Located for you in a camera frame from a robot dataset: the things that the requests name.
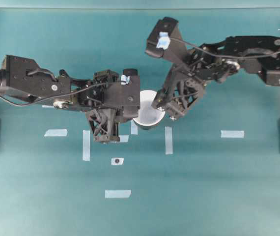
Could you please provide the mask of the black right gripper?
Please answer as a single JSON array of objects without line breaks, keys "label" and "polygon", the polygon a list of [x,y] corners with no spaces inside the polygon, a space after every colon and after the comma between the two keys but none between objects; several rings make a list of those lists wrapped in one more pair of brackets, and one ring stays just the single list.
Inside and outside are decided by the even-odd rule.
[{"label": "black right gripper", "polygon": [[226,65],[221,58],[200,50],[187,49],[186,55],[174,58],[162,89],[158,90],[151,107],[164,110],[172,120],[187,114],[205,94],[209,81],[226,80]]}]

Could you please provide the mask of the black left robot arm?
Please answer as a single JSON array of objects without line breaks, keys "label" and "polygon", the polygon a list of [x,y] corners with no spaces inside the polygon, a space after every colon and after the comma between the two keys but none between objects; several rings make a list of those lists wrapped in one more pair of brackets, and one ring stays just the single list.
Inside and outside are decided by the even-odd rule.
[{"label": "black left robot arm", "polygon": [[85,114],[93,140],[119,142],[119,125],[138,117],[140,77],[136,69],[122,74],[97,71],[91,79],[75,79],[62,69],[56,76],[33,59],[6,55],[0,67],[0,98]]}]

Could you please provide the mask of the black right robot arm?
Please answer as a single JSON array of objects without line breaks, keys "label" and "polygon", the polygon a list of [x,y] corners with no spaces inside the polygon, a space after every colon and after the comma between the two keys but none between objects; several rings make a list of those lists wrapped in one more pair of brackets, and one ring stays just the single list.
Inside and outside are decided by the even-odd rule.
[{"label": "black right robot arm", "polygon": [[266,85],[280,87],[280,38],[235,36],[214,44],[196,46],[178,37],[163,37],[146,52],[172,62],[152,107],[172,120],[187,114],[200,100],[209,82],[223,83],[244,69]]}]

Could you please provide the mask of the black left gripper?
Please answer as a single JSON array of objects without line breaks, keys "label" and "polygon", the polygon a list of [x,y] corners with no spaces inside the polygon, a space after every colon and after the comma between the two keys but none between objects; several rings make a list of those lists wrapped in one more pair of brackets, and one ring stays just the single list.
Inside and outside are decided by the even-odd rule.
[{"label": "black left gripper", "polygon": [[100,143],[119,142],[119,125],[138,117],[140,109],[140,77],[122,85],[120,76],[112,70],[95,72],[88,80],[86,91],[78,94],[78,103],[85,108],[85,116],[93,134]]}]

